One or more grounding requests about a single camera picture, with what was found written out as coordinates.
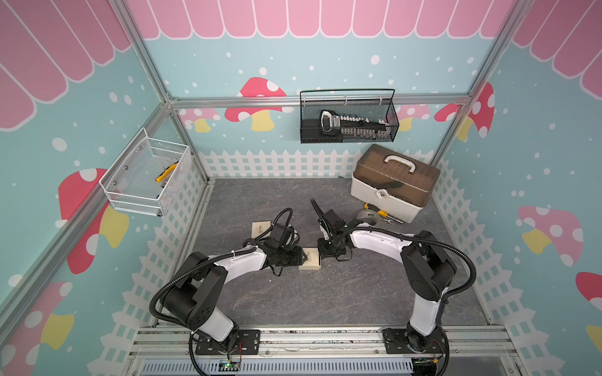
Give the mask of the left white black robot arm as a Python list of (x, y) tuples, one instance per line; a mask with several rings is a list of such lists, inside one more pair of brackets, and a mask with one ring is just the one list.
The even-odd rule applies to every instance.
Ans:
[(287, 267), (302, 266), (307, 255), (299, 246), (300, 236), (290, 224), (291, 208), (283, 209), (271, 225), (243, 247), (221, 255), (190, 254), (174, 278), (155, 293), (150, 314), (160, 320), (186, 327), (191, 339), (204, 335), (221, 353), (239, 346), (239, 326), (216, 305), (224, 285), (245, 274), (269, 269), (276, 277)]

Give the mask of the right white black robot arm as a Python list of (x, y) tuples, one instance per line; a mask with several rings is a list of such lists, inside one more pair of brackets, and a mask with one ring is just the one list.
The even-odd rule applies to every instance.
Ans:
[(334, 211), (323, 211), (315, 199), (310, 203), (318, 215), (323, 237), (318, 251), (324, 258), (339, 259), (354, 249), (385, 255), (401, 263), (409, 286), (415, 293), (412, 315), (403, 332), (387, 329), (383, 338), (395, 347), (388, 353), (407, 350), (427, 353), (435, 344), (445, 352), (442, 317), (448, 300), (473, 286), (476, 266), (459, 249), (440, 242), (431, 232), (395, 233), (374, 227), (360, 219), (346, 222)]

